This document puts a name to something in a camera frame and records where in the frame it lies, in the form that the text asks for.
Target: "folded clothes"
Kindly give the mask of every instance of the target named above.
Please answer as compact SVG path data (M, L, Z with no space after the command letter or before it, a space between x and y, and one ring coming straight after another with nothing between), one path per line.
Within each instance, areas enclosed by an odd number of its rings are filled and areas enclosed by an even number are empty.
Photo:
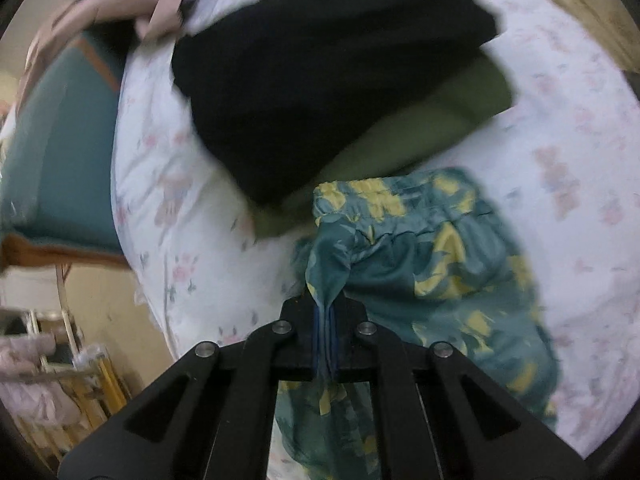
M344 290L406 342L448 341L554 423L558 362L532 275L510 229L463 171L327 182L314 192L314 215L306 284L321 338L328 307ZM327 374L282 383L276 420L312 480L380 478L367 384L335 384Z
M495 34L473 0L261 0L179 40L172 69L205 147L278 204Z
M280 206L252 206L255 235L277 236L310 219L313 190L321 182L398 174L453 146L511 104L504 75L479 53L427 98L380 119Z

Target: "pink fabric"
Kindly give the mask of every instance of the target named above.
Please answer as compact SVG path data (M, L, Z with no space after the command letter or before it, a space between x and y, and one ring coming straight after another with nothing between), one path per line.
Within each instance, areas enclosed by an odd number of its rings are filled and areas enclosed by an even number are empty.
M35 373L40 355L51 355L55 350L51 333L0 337L0 372ZM0 383L0 400L12 415L44 426L68 426L82 418L78 406L57 382Z
M79 0L60 7L42 24L31 42L24 74L18 85L16 113L20 112L22 104L47 67L85 28L94 23L134 19L141 40L158 38L162 34L180 30L181 1Z

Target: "teal cushion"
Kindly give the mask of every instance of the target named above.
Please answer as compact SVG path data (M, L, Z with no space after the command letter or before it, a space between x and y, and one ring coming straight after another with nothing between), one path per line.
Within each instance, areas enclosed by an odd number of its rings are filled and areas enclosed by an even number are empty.
M0 226L36 244L121 253L111 152L124 64L83 34L40 79L2 167Z

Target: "white bed sheet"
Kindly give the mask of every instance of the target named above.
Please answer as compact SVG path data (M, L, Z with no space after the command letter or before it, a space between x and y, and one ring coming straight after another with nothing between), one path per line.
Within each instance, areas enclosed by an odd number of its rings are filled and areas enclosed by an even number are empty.
M252 0L200 0L191 30ZM479 0L515 106L430 166L464 166L520 237L561 359L558 434L583 456L640 396L640 106L621 72L550 0ZM113 210L175 357L230 344L295 293L299 233L255 242L246 204L172 88L173 44L141 46L122 87ZM270 478L303 478L274 433Z

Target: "beige floor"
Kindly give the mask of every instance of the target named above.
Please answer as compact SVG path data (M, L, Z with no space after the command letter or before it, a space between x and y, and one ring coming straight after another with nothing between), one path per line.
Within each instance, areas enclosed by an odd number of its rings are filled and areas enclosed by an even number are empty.
M73 266L65 290L86 343L106 345L132 393L151 384L171 365L164 337L149 319L148 308L134 304L130 272Z

